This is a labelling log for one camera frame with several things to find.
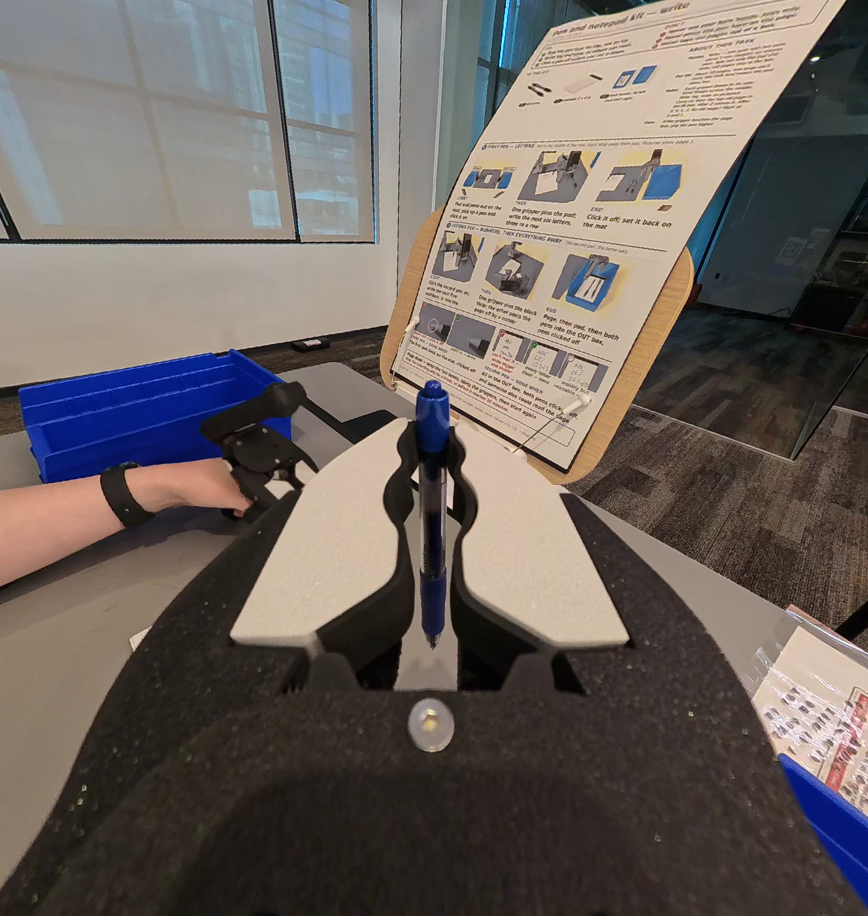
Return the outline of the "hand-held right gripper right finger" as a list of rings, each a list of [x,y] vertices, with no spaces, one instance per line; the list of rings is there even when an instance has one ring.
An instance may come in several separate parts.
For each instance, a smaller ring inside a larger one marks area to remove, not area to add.
[[[562,653],[629,644],[558,488],[471,425],[452,429],[452,478],[461,691],[500,689],[527,653],[559,670]]]

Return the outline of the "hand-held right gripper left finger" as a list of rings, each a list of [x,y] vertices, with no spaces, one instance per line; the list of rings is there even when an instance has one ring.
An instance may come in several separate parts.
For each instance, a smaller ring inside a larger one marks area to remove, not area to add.
[[[405,635],[415,569],[415,425],[396,418],[327,464],[299,493],[230,638],[338,653],[363,668]]]

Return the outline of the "blue retractable pen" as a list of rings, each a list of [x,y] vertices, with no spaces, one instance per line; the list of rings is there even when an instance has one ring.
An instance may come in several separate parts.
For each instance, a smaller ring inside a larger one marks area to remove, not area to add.
[[[417,394],[416,439],[421,531],[419,594],[421,626],[428,645],[438,646],[447,600],[447,495],[450,400],[439,381]]]

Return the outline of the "person's left forearm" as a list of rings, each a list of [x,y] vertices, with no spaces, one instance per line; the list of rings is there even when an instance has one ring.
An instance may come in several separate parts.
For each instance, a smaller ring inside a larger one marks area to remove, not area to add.
[[[0,587],[121,531],[97,476],[0,491]]]

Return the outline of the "person's left hand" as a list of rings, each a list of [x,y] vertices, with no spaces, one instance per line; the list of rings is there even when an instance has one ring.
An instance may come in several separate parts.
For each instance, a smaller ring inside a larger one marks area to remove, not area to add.
[[[151,513],[192,507],[231,510],[241,517],[251,506],[220,458],[129,469],[125,481],[136,502]]]

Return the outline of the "blue plastic bin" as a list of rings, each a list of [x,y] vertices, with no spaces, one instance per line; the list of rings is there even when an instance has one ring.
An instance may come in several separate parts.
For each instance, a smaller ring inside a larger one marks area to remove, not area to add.
[[[24,386],[19,398],[39,475],[49,484],[126,462],[218,457],[201,423],[277,381],[230,350]]]
[[[810,825],[868,909],[868,817],[788,756],[778,759]]]

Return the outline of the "black wristband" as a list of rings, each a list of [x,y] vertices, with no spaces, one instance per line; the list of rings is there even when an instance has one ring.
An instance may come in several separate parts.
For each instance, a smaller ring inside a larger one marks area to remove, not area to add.
[[[140,464],[125,462],[108,467],[99,475],[99,484],[107,505],[124,529],[141,526],[155,516],[134,498],[126,481],[128,471],[140,468]]]

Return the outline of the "clear plastic bag with sheet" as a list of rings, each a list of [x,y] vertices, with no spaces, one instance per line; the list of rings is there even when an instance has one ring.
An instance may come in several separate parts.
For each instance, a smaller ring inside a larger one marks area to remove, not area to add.
[[[775,750],[868,817],[868,668],[806,625],[760,660],[753,705]]]

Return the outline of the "large window with blinds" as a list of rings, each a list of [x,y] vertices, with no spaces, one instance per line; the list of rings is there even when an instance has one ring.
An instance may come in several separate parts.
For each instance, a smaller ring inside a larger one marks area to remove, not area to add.
[[[0,242],[375,240],[371,4],[0,1]]]

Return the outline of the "printed instruction sheet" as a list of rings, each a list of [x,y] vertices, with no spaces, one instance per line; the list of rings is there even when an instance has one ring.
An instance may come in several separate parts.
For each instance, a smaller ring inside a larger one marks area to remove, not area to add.
[[[460,171],[387,384],[565,478],[597,461],[703,212],[842,2],[654,2],[550,29]]]

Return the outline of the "white paper sign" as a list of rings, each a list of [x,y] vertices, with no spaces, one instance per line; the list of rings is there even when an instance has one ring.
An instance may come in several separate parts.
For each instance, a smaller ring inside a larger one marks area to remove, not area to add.
[[[813,253],[817,253],[828,235],[827,227],[814,227],[806,237],[788,236],[775,257],[774,264],[782,268],[806,266],[807,259],[810,259]]]

